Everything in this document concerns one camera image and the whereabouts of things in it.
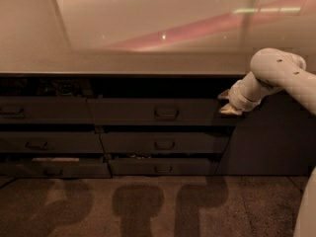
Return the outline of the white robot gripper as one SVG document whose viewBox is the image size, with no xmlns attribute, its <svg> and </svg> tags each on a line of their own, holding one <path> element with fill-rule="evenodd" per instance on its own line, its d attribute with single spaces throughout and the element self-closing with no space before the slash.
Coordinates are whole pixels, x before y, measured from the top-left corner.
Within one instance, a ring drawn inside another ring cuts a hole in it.
<svg viewBox="0 0 316 237">
<path fill-rule="evenodd" d="M 251 101 L 243 96 L 239 82 L 235 83 L 230 89 L 220 93 L 217 99 L 219 101 L 229 99 L 229 104 L 219 109 L 219 112 L 226 116 L 241 116 L 243 112 L 250 112 L 261 103 L 260 100 Z"/>
</svg>

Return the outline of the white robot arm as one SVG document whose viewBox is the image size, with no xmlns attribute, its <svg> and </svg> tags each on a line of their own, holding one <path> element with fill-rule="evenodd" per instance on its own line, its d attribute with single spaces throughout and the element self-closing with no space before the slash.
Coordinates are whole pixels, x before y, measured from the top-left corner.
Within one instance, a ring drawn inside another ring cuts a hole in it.
<svg viewBox="0 0 316 237">
<path fill-rule="evenodd" d="M 250 72 L 218 95 L 218 100 L 228 101 L 219 112 L 241 116 L 281 90 L 316 115 L 316 75 L 306 70 L 304 58 L 275 48 L 260 49 L 251 58 Z M 305 186 L 293 237 L 316 237 L 316 167 Z"/>
</svg>

